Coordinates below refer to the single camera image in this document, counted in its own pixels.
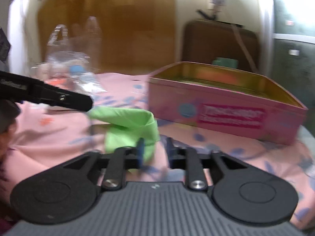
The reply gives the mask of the person's left hand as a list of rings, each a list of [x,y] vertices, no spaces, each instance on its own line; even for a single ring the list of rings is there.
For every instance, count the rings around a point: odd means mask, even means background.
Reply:
[[[17,131],[17,120],[15,119],[6,129],[1,133],[1,181],[7,182],[4,162],[10,151],[10,143],[14,139]]]

